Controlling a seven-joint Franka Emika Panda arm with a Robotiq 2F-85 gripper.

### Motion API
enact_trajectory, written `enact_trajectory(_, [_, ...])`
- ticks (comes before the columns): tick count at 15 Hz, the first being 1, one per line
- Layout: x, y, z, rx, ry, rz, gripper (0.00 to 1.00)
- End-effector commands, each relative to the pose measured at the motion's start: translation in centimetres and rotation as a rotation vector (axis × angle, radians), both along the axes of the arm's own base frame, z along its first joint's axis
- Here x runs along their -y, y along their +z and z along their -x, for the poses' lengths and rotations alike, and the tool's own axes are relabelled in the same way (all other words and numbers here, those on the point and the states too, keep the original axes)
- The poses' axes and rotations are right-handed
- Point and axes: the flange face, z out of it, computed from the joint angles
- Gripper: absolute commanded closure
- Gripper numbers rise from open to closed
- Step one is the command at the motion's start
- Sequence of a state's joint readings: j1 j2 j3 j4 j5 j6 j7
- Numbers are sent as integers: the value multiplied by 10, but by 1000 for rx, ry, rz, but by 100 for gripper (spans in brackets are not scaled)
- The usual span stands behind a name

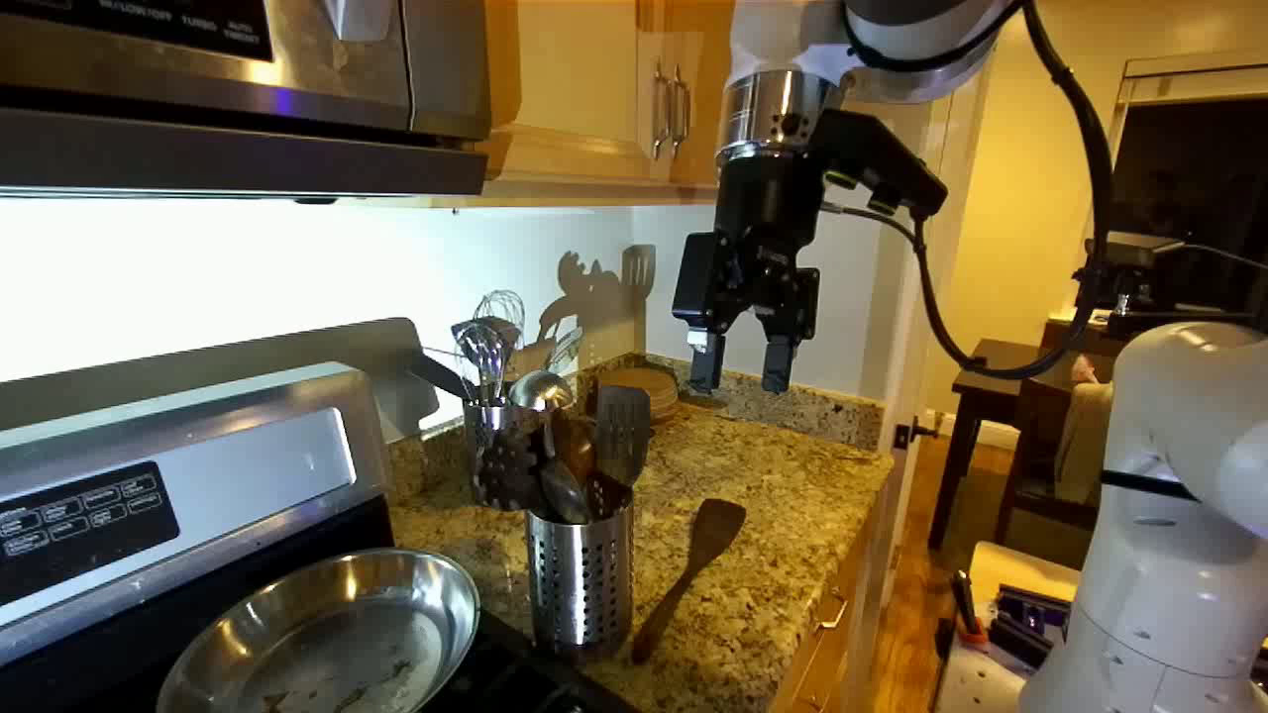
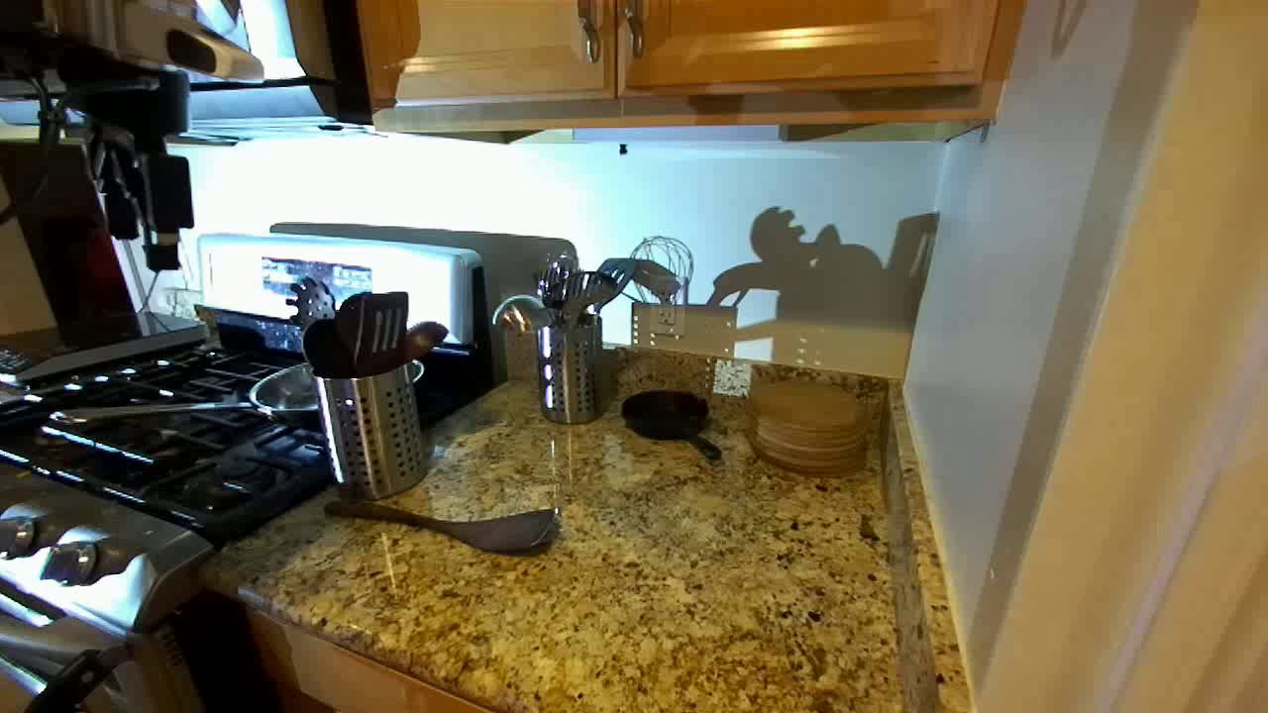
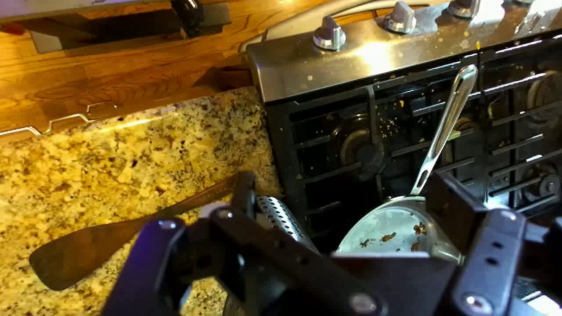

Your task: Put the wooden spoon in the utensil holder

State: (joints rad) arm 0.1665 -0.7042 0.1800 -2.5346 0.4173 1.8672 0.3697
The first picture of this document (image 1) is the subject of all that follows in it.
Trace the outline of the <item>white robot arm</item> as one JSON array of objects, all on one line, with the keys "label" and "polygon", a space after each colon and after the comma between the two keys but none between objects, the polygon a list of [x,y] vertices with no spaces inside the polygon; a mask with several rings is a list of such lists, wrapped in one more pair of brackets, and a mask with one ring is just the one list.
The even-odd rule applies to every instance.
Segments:
[{"label": "white robot arm", "polygon": [[[685,241],[674,288],[699,391],[723,381],[737,316],[765,330],[761,385],[788,385],[822,287],[798,252],[833,181],[904,213],[908,237],[946,201],[929,163],[839,91],[940,98],[982,69],[1008,21],[1036,15],[1036,0],[732,0],[718,218]],[[1080,596],[1017,711],[1264,713],[1264,583],[1268,338],[1159,324],[1118,352]]]}]

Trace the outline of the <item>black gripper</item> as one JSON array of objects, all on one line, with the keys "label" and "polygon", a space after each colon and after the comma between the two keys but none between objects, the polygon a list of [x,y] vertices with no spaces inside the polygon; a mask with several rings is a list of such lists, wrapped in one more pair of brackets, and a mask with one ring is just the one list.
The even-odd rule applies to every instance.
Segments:
[{"label": "black gripper", "polygon": [[727,333],[752,308],[765,324],[765,391],[788,391],[798,346],[818,333],[818,274],[798,252],[818,233],[823,188],[807,157],[723,165],[718,218],[682,251],[674,316],[691,324],[691,388],[723,385]]}]

